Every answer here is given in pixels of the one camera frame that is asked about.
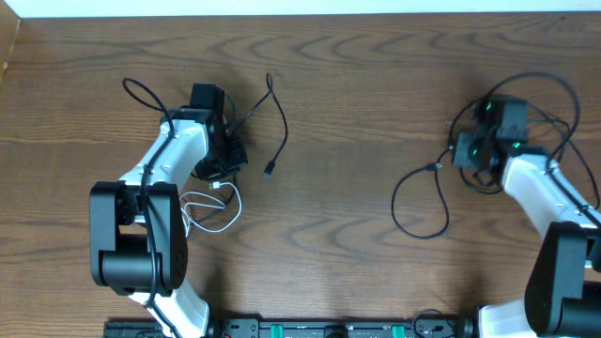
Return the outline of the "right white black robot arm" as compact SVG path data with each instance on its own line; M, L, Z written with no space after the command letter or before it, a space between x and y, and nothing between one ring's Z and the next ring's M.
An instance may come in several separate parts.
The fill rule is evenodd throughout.
M524 209L543 240L524 296L482 307L480 337L597 337L600 284L585 278L600 270L600 214L563 176L558 163L523 138L494 131L462 132L450 141L454 164L475 168L493 151L493 177Z

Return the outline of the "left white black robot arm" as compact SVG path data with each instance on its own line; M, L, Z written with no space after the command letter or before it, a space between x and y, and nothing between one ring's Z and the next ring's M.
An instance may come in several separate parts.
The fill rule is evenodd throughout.
M140 162L117 181L97 182L89 194L94 282L145 306L167 337L222 333L186 278L179 196L194 169L231 159L225 144L222 114L172 110Z

